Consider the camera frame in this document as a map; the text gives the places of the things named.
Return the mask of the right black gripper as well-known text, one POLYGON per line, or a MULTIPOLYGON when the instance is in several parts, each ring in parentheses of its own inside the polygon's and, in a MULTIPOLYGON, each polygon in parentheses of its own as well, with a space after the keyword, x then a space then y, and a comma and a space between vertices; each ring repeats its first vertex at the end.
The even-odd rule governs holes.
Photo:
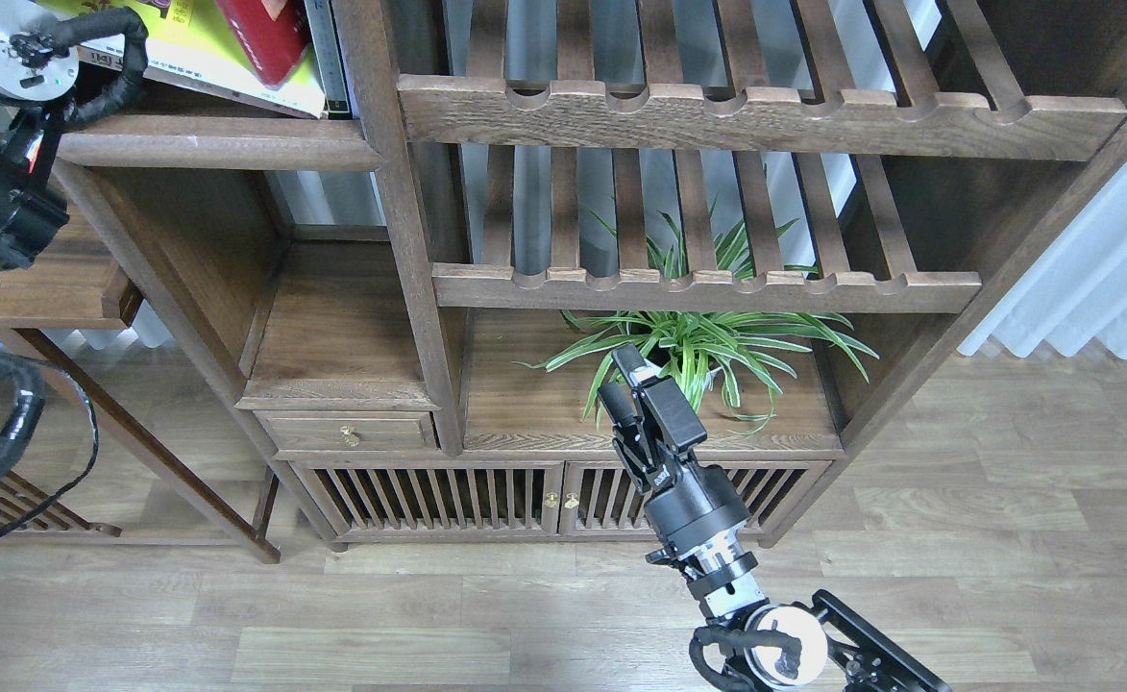
POLYGON ((613 447, 644 495, 644 515, 660 540, 646 556, 672 568, 722 568, 743 555, 738 530, 749 517, 742 496, 718 465, 698 463, 707 437, 698 414, 673 378, 644 360, 635 343, 612 351, 627 385, 598 388, 612 422, 613 447))

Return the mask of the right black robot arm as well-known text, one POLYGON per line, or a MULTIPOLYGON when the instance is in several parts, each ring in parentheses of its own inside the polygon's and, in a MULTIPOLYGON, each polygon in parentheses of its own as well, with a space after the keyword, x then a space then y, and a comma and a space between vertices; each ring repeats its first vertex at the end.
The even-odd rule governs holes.
POLYGON ((698 600, 706 622, 689 657, 709 684, 796 691, 834 662, 848 691, 946 691, 946 680, 829 592, 815 592, 811 605, 769 598, 753 577, 756 557, 739 542, 747 505, 721 467, 699 463, 707 431, 680 385, 630 343, 613 351, 613 363, 624 382, 600 385, 598 398, 660 540, 646 560, 676 569, 698 600))

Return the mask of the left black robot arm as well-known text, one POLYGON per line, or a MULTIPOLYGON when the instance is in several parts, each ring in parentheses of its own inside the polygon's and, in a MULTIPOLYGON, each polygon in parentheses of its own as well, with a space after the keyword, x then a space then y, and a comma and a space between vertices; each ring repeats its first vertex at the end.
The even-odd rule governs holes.
MULTIPOLYGON (((0 1, 0 106, 17 107, 0 143, 0 272, 28 268, 37 254, 66 224, 66 202, 48 190, 63 130, 112 115, 137 101, 149 65, 147 23, 130 6, 57 18, 36 1, 0 1), (76 45, 119 36, 124 39, 119 74, 92 100, 76 97, 76 45)), ((0 432, 0 481, 23 459, 43 411, 46 385, 39 366, 57 371, 76 385, 92 433, 85 472, 41 500, 23 516, 0 526, 0 538, 52 507, 92 470, 99 451, 94 403, 66 369, 44 360, 0 352, 0 378, 14 385, 12 410, 0 432)))

